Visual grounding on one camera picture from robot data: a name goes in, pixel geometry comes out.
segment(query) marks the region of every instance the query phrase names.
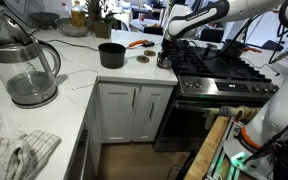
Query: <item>saucepan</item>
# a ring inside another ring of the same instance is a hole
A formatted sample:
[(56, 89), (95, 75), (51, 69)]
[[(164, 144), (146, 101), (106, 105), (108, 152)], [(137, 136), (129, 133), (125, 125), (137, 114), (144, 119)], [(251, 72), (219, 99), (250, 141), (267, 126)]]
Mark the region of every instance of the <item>saucepan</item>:
[(224, 52), (221, 54), (221, 57), (225, 57), (225, 58), (233, 59), (233, 60), (240, 58), (242, 53), (245, 51), (253, 51), (256, 53), (262, 53), (261, 50), (249, 47), (249, 46), (245, 45), (244, 43), (241, 43), (238, 41), (232, 42), (232, 39), (227, 39), (225, 41), (225, 43), (222, 47), (222, 51), (224, 51)]

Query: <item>white countertop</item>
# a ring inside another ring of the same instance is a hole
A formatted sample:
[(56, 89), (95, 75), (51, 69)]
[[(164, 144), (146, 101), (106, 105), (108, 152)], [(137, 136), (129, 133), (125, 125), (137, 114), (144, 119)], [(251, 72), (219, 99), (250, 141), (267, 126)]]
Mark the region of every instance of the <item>white countertop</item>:
[[(69, 43), (87, 45), (97, 49), (103, 42), (119, 42), (124, 46), (139, 40), (148, 39), (156, 43), (162, 41), (162, 36), (139, 34), (131, 32), (113, 31), (110, 40), (97, 39), (93, 35), (83, 38), (71, 38), (59, 34), (57, 31), (41, 31), (35, 35), (41, 40), (60, 39)], [(85, 108), (92, 93), (93, 84), (97, 73), (102, 81), (148, 83), (160, 85), (176, 85), (177, 78), (172, 70), (164, 70), (156, 67), (156, 56), (150, 58), (150, 62), (143, 64), (137, 62), (135, 57), (142, 54), (145, 49), (160, 51), (160, 45), (144, 48), (127, 49), (127, 62), (123, 68), (107, 69), (101, 66), (99, 52), (87, 48), (71, 47), (62, 43), (52, 42), (52, 45), (59, 51), (62, 58), (62, 68), (57, 76), (59, 84), (58, 97), (48, 105), (37, 109), (17, 108), (8, 96), (2, 82), (0, 81), (0, 114), (4, 114), (15, 122), (21, 124), (20, 130), (31, 133), (34, 130), (41, 130), (61, 137), (62, 142), (51, 156), (47, 166), (39, 174), (38, 179), (63, 179), (69, 165), (75, 143), (83, 123)], [(261, 55), (246, 53), (245, 57), (255, 65), (261, 65), (269, 52)], [(275, 77), (275, 73), (266, 67), (261, 70), (273, 83), (280, 84), (282, 78)], [(72, 88), (86, 86), (85, 88), (72, 90)]]

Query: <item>striped towel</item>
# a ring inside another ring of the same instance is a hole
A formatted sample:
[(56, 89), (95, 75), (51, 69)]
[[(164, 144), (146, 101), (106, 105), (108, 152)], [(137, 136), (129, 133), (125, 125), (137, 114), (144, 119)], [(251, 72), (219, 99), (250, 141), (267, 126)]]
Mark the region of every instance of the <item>striped towel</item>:
[(28, 136), (16, 131), (13, 138), (0, 138), (0, 180), (33, 179), (60, 142), (60, 137), (42, 131)]

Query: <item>bowl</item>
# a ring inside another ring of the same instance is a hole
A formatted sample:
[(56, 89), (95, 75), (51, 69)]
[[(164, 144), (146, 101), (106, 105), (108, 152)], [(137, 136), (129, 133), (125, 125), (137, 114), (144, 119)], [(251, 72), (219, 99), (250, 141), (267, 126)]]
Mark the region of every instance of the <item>bowl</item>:
[(58, 29), (67, 36), (81, 37), (86, 36), (90, 32), (90, 21), (86, 21), (85, 27), (72, 27), (70, 18), (57, 19), (55, 22)]

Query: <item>electric kettle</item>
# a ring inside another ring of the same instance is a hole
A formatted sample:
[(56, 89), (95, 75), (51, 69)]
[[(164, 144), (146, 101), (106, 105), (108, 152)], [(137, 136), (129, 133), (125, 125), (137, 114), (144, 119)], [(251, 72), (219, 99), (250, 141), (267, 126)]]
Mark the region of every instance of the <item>electric kettle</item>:
[[(14, 104), (30, 109), (43, 106), (58, 94), (55, 76), (61, 61), (50, 44), (31, 38), (11, 17), (2, 15), (0, 20), (10, 37), (0, 38), (0, 79)], [(51, 54), (51, 70), (43, 51)]]

